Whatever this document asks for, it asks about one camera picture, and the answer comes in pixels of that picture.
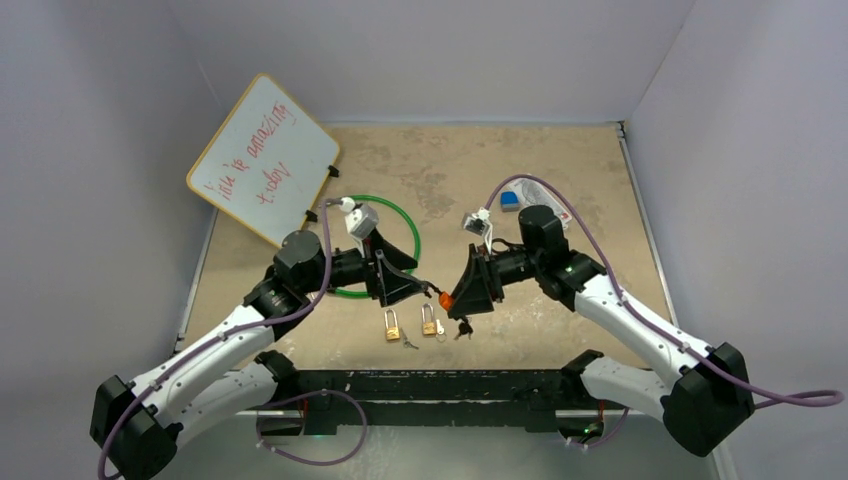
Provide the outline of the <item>black-headed keys bunch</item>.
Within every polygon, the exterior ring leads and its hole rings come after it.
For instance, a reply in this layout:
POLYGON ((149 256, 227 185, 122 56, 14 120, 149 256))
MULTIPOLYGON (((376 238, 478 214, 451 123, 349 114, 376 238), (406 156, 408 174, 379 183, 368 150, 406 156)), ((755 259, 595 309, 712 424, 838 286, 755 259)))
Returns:
POLYGON ((469 318, 461 317, 458 320, 457 326, 458 326, 458 330, 457 330, 457 333, 453 337, 454 340, 459 340, 460 338, 463 338, 463 337, 470 337, 473 334, 473 328, 470 324, 469 318))

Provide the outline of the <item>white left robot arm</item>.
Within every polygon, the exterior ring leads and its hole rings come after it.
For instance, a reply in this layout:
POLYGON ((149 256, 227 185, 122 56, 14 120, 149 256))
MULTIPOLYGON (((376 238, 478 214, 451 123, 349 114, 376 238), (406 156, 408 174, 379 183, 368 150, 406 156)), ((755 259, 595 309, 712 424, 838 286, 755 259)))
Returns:
POLYGON ((330 289, 362 283, 383 306, 408 298, 389 275, 418 266, 377 229, 356 235, 349 250, 330 248, 329 235, 288 234, 262 279, 210 332, 131 380, 113 375, 95 393, 89 434, 101 450, 97 476, 150 479, 201 431, 235 413, 297 399, 294 367, 269 351, 317 307, 330 289))

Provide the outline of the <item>orange black lock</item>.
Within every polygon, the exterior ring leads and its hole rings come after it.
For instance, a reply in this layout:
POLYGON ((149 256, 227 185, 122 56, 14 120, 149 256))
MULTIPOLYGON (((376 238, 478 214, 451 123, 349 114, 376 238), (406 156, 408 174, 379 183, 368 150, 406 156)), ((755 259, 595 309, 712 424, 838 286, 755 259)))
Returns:
POLYGON ((433 292, 434 296, 437 298, 438 304, 442 307, 443 310, 448 312, 453 306, 453 297, 449 293, 444 292, 433 284, 431 284, 429 288, 433 292))

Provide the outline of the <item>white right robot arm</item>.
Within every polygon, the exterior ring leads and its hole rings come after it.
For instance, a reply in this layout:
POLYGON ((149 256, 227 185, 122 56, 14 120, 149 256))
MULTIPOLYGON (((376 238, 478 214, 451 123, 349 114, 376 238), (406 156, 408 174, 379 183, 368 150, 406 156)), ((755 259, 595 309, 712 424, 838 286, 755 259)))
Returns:
POLYGON ((546 296, 611 333, 647 365, 630 367, 587 352, 570 363, 574 372, 561 381, 569 404, 584 407, 598 399, 634 409, 660 421, 681 447, 700 457, 753 415, 751 392, 725 378, 748 378, 735 347, 712 347, 626 299, 605 267, 570 248, 550 207, 522 209, 518 224, 520 243, 504 251, 470 245, 457 286, 439 297, 449 318, 489 313, 506 286, 533 279, 546 296))

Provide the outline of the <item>green cable lock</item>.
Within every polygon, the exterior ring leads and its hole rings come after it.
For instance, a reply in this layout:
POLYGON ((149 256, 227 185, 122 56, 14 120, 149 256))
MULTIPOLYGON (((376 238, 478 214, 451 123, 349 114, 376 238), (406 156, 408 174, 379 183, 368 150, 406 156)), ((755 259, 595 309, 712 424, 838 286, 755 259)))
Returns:
MULTIPOLYGON (((414 250, 413 250, 413 253, 411 254, 411 256, 416 261, 420 260, 420 256, 421 256, 420 233, 419 233, 419 230, 418 230, 415 222, 413 221, 413 219, 410 217, 410 215, 406 211, 404 211, 400 206, 391 202, 390 200, 387 200, 387 199, 379 197, 379 196, 367 195, 367 194, 356 194, 356 195, 352 195, 351 198, 358 203, 368 203, 368 204, 371 204, 371 205, 374 205, 374 204, 382 205, 382 206, 384 206, 388 209, 391 209, 397 215, 399 215, 403 219, 403 221, 406 223, 407 227, 409 228, 409 231, 411 233, 411 238, 413 239, 414 250)), ((334 285, 330 285, 328 287, 326 294, 341 297, 341 298, 355 299, 355 300, 368 299, 369 298, 366 291, 344 289, 344 288, 341 288, 341 287, 336 287, 334 285)))

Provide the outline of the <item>brass padlock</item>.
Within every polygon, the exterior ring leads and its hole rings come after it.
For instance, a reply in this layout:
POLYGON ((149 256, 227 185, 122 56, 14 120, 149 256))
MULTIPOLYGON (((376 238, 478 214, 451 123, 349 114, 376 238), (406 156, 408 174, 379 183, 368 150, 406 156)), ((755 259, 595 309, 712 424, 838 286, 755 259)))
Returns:
POLYGON ((396 312, 393 309, 384 311, 385 323, 385 340, 387 342, 396 342, 401 339, 401 330, 398 323, 396 312))
POLYGON ((421 306, 421 332, 425 337, 435 337, 438 334, 435 311, 429 303, 421 306))

